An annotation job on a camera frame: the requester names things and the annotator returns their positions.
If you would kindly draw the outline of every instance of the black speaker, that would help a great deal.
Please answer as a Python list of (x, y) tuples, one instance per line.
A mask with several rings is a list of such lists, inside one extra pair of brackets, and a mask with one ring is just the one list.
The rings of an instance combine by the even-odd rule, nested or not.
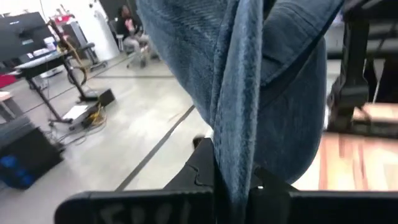
[(58, 149), (26, 117), (0, 126), (0, 180), (15, 189), (28, 189), (62, 161)]

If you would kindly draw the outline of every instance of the wooden floor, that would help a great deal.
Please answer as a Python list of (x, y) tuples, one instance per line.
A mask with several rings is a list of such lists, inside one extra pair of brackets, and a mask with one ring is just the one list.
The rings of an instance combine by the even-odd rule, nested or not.
[[(398, 120), (397, 105), (367, 105), (373, 118)], [(294, 186), (301, 190), (398, 190), (398, 141), (324, 134), (318, 154)]]

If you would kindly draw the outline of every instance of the blue denim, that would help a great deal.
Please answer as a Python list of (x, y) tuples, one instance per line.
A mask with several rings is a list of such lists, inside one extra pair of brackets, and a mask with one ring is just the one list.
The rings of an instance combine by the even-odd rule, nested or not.
[(160, 57), (214, 130), (231, 219), (242, 223), (253, 162), (287, 182), (323, 128), (323, 35), (342, 0), (138, 0)]

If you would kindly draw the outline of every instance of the white paper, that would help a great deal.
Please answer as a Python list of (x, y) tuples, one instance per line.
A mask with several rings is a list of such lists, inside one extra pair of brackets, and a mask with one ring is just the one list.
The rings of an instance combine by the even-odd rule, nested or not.
[(76, 119), (86, 112), (87, 108), (87, 105), (76, 105), (63, 116), (63, 119)]

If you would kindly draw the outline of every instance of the desk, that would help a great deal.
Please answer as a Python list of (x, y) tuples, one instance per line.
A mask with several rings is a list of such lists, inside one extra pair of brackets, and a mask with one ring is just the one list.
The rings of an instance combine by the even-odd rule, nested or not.
[(18, 65), (15, 67), (15, 69), (18, 72), (10, 74), (10, 75), (14, 75), (17, 78), (25, 78), (26, 81), (29, 83), (29, 85), (32, 86), (33, 89), (39, 94), (39, 96), (43, 100), (44, 104), (46, 104), (46, 106), (49, 108), (51, 113), (55, 116), (55, 119), (50, 121), (51, 123), (58, 122), (58, 123), (70, 124), (72, 121), (70, 119), (63, 119), (58, 114), (58, 112), (54, 109), (54, 107), (51, 105), (49, 100), (44, 96), (40, 87), (35, 83), (35, 81), (33, 81), (33, 78), (35, 78), (36, 76), (38, 76), (44, 72), (47, 72), (53, 68), (57, 68), (60, 65), (63, 65), (68, 73), (68, 76), (71, 78), (72, 82), (78, 89), (80, 95), (84, 96), (85, 94), (84, 94), (83, 90), (81, 89), (78, 81), (72, 75), (70, 65), (65, 60), (67, 57), (68, 57), (68, 54), (66, 54), (66, 53), (54, 52), (50, 55), (46, 55), (44, 57), (32, 60), (32, 61), (24, 63), (22, 65)]

